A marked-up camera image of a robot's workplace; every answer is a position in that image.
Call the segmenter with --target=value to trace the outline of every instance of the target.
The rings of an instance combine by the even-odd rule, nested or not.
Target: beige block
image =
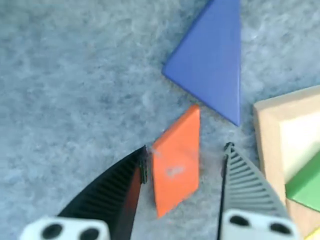
[[[320,151],[320,86],[255,103],[253,122],[260,169],[307,237],[320,212],[287,199],[285,184]]]

